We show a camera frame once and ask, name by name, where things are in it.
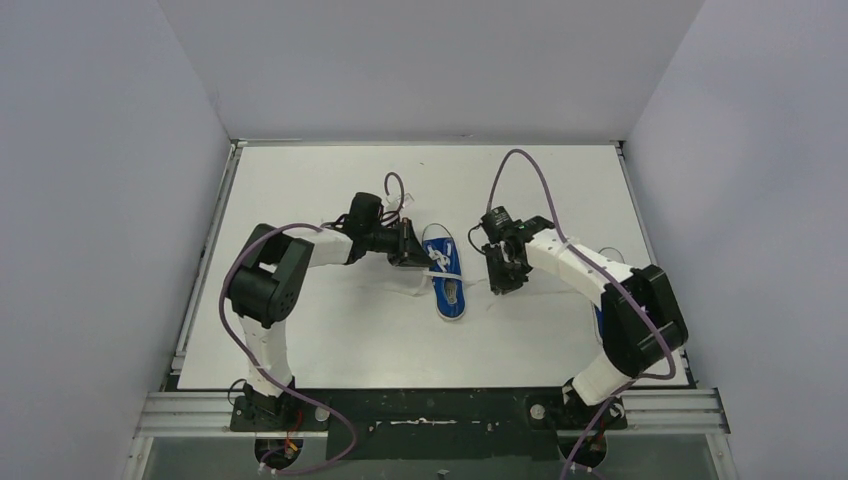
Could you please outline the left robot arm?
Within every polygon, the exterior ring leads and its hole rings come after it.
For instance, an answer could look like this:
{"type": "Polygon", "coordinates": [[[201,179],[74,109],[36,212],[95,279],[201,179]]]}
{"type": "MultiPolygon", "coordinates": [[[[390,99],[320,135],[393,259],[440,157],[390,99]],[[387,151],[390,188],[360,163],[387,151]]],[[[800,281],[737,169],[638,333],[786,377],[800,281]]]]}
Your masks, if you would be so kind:
{"type": "Polygon", "coordinates": [[[286,319],[294,312],[309,269],[351,265],[369,252],[386,255],[395,267],[434,265],[408,218],[388,222],[380,197],[358,192],[347,213],[328,226],[259,224],[225,276],[219,314],[232,311],[243,332],[229,322],[227,334],[246,355],[249,373],[237,418],[261,428],[290,425],[306,402],[294,390],[288,362],[286,319]]]}

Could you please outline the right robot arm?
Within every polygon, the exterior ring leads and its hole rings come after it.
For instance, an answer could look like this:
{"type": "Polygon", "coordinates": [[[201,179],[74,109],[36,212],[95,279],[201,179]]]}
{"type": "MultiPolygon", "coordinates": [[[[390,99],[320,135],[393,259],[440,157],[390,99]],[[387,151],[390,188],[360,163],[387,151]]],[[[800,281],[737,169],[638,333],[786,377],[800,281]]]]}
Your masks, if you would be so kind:
{"type": "Polygon", "coordinates": [[[669,373],[676,373],[672,353],[687,342],[689,332],[660,267],[637,268],[609,259],[561,239],[551,220],[517,220],[503,207],[485,213],[481,227],[487,236],[481,251],[494,294],[520,289],[531,272],[541,270],[595,307],[601,350],[563,386],[562,411],[568,422],[590,425],[605,401],[658,363],[668,363],[669,373]]]}

